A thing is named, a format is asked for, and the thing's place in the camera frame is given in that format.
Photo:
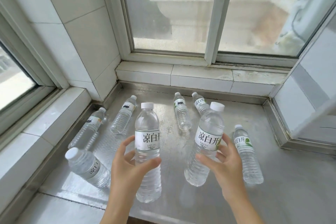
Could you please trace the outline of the person's right hand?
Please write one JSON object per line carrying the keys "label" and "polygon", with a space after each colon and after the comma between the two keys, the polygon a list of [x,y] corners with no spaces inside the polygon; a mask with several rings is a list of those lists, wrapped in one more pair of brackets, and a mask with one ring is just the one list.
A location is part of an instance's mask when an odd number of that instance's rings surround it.
{"label": "person's right hand", "polygon": [[242,161],[237,149],[230,137],[225,133],[222,136],[222,141],[225,142],[225,145],[220,144],[218,149],[228,148],[228,161],[222,163],[219,160],[215,160],[219,163],[219,167],[217,170],[211,171],[214,173],[224,197],[232,194],[246,193],[243,180]]}

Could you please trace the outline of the person's left hand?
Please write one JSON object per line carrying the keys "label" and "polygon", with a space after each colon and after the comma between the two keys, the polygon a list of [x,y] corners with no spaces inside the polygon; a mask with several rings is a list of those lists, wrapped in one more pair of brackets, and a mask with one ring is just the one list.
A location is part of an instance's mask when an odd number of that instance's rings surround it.
{"label": "person's left hand", "polygon": [[132,135],[124,140],[115,153],[111,166],[111,188],[137,191],[147,173],[137,173],[137,166],[125,161],[126,147],[135,140]]}

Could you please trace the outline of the clear plastic water bottle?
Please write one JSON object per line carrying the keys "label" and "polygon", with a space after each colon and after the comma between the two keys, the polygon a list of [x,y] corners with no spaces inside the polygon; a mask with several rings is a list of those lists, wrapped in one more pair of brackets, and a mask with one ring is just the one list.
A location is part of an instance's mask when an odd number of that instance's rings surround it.
{"label": "clear plastic water bottle", "polygon": [[194,144],[184,171],[186,181],[195,187],[200,187],[206,182],[210,171],[208,167],[196,159],[195,155],[200,153],[213,160],[215,159],[225,128],[224,109],[223,104],[212,102],[210,108],[200,118]]}
{"label": "clear plastic water bottle", "polygon": [[[160,124],[153,110],[153,103],[141,103],[141,112],[135,121],[135,165],[160,156]],[[144,176],[137,191],[137,200],[142,203],[156,201],[162,192],[161,166]]]}

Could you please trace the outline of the person's left forearm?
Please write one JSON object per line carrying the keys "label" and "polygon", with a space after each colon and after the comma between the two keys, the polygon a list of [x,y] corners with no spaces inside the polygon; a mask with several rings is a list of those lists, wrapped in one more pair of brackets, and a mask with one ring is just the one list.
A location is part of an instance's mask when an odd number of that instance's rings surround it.
{"label": "person's left forearm", "polygon": [[127,224],[135,194],[136,191],[133,190],[111,188],[107,206],[99,224]]}

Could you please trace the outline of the person's right forearm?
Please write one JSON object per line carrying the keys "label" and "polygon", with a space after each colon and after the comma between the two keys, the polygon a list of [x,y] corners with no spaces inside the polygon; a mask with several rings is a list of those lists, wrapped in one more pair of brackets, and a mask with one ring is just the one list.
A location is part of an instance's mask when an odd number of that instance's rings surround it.
{"label": "person's right forearm", "polygon": [[246,193],[232,194],[224,198],[228,202],[237,224],[265,224]]}

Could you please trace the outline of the group of small water bottles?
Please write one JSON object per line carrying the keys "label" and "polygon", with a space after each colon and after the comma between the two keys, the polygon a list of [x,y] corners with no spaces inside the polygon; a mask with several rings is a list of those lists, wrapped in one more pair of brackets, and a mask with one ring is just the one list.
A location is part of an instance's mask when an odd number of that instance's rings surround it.
{"label": "group of small water bottles", "polygon": [[[196,109],[202,116],[210,108],[210,105],[196,92],[192,94],[192,97]],[[263,174],[247,132],[241,125],[235,125],[234,135],[236,135],[234,144],[242,160],[244,181],[250,185],[262,184],[264,182]],[[66,152],[65,158],[68,160],[71,170],[90,183],[92,183],[92,178],[100,179],[102,176],[100,171],[105,171],[101,162],[87,150],[72,147]]]}

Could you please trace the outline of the white open window sash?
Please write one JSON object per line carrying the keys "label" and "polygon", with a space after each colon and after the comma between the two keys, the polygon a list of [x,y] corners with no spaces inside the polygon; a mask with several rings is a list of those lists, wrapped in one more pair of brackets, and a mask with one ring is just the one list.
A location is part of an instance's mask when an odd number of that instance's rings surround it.
{"label": "white open window sash", "polygon": [[263,107],[281,148],[336,156],[336,1]]}

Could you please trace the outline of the white building ledge outside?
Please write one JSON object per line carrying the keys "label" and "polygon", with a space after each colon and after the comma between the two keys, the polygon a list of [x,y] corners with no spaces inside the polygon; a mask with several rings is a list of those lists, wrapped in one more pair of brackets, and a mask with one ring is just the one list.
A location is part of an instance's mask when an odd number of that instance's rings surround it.
{"label": "white building ledge outside", "polygon": [[150,0],[169,19],[172,38],[204,43],[214,0]]}

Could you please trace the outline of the white outdoor appliance cover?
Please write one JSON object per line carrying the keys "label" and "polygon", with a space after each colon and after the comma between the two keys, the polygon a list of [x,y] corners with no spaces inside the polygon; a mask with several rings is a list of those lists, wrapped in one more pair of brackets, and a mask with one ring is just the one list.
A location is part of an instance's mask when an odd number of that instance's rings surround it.
{"label": "white outdoor appliance cover", "polygon": [[308,41],[336,0],[297,0],[275,42],[276,47]]}

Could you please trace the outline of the white sliding window frame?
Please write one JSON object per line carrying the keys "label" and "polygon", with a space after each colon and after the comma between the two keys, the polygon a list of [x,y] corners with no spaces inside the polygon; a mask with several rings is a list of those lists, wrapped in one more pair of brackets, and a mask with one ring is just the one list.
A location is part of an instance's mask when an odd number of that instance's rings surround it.
{"label": "white sliding window frame", "polygon": [[293,67],[308,41],[276,47],[297,0],[214,0],[206,42],[173,39],[170,21],[150,0],[118,4],[115,26],[125,61],[181,65],[246,64]]}

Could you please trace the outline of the white side window frame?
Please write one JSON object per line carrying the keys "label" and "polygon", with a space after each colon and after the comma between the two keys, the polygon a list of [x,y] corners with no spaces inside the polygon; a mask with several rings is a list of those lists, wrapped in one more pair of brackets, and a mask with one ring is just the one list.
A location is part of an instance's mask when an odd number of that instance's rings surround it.
{"label": "white side window frame", "polygon": [[0,1],[0,138],[22,125],[25,117],[54,91],[68,87],[61,72],[43,61],[46,47],[21,12],[14,16]]}

